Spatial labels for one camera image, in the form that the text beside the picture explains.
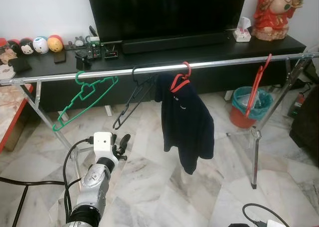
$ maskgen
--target black hanger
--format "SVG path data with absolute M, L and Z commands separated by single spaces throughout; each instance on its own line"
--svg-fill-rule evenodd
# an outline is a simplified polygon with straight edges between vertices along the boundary
M 134 78 L 134 71 L 137 69 L 137 67 L 134 67 L 132 70 L 132 78 L 133 81 L 136 83 L 136 87 L 134 89 L 134 91 L 132 92 L 129 100 L 126 102 L 124 109 L 121 111 L 120 115 L 118 116 L 118 118 L 115 120 L 115 122 L 113 123 L 113 128 L 115 130 L 118 130 L 123 123 L 125 123 L 125 121 L 129 118 L 129 116 L 134 112 L 134 110 L 138 107 L 138 105 L 140 105 L 140 103 L 142 102 L 142 100 L 144 99 L 145 95 L 151 90 L 151 88 L 153 87 L 154 83 L 155 83 L 155 75 L 150 76 L 148 79 L 144 80 L 143 82 L 139 83 L 138 80 L 136 80 Z M 126 111 L 129 109 L 130 106 L 130 102 L 132 100 L 135 100 L 135 98 L 138 96 L 138 94 L 143 90 L 145 84 L 149 84 L 150 87 L 146 90 L 146 92 L 142 95 L 141 99 L 139 100 L 139 102 L 135 105 L 135 107 L 132 109 L 132 111 L 121 121 L 120 118 L 121 116 L 123 116 Z

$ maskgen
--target red figurine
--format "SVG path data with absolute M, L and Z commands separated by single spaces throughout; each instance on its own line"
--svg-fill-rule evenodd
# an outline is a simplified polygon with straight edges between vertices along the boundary
M 293 17 L 296 8 L 302 7 L 303 1 L 258 0 L 252 34 L 267 41 L 285 38 L 289 29 L 288 18 Z

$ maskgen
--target television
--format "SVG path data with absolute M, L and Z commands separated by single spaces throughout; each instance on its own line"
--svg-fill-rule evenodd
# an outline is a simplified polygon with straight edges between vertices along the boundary
M 102 43 L 211 37 L 237 27 L 244 0 L 90 0 Z

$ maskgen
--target metal rack leg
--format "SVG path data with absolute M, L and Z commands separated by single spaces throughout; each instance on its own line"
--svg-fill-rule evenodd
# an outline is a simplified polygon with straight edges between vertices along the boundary
M 258 170 L 258 149 L 259 149 L 259 140 L 261 138 L 261 129 L 264 127 L 270 116 L 274 113 L 280 102 L 283 100 L 286 93 L 289 91 L 290 87 L 294 84 L 299 74 L 302 72 L 304 67 L 311 61 L 311 59 L 299 60 L 295 65 L 292 72 L 288 73 L 287 81 L 282 87 L 280 93 L 277 95 L 275 101 L 268 109 L 267 113 L 257 123 L 256 126 L 251 128 L 250 137 L 249 137 L 249 146 L 253 149 L 253 173 L 251 179 L 251 185 L 253 189 L 257 188 L 257 170 Z
M 26 87 L 24 85 L 15 84 L 15 86 L 23 93 L 24 97 L 27 99 L 30 106 L 39 115 L 39 117 L 44 121 L 44 123 L 52 130 L 52 127 L 53 127 L 52 120 L 45 113 L 45 111 L 43 111 L 42 108 L 39 106 L 40 96 L 37 95 L 38 101 L 36 104 L 34 101 L 34 97 L 31 95 L 31 93 L 26 89 Z M 62 142 L 62 144 L 64 145 L 64 147 L 66 149 L 69 150 L 71 148 L 72 145 L 69 143 L 69 141 L 65 138 L 65 136 L 60 131 L 54 131 L 53 133 Z M 73 151 L 73 155 L 71 155 L 71 159 L 72 159 L 72 162 L 74 165 L 76 177 L 78 179 L 81 177 L 81 173 L 80 173 L 80 168 L 79 168 L 79 163 L 78 163 L 77 157 L 78 157 L 78 150 L 75 150 L 75 151 Z

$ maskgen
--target tissue box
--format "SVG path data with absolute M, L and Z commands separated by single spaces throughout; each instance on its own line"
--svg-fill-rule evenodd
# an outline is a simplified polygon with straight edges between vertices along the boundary
M 237 42 L 249 42 L 251 38 L 251 35 L 248 29 L 243 29 L 243 28 L 237 28 L 233 32 L 233 35 Z

